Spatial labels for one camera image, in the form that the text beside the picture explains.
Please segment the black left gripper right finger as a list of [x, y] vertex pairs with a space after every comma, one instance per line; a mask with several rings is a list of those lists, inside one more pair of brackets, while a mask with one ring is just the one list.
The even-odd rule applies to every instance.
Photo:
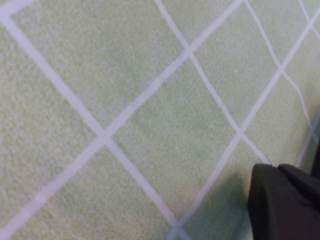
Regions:
[[298, 192], [319, 212], [320, 180], [290, 164], [280, 164], [278, 169], [285, 175]]

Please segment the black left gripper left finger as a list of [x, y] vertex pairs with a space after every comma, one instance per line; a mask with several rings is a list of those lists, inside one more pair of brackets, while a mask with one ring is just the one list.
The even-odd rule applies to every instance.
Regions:
[[247, 208], [255, 240], [318, 240], [320, 211], [272, 165], [252, 168]]

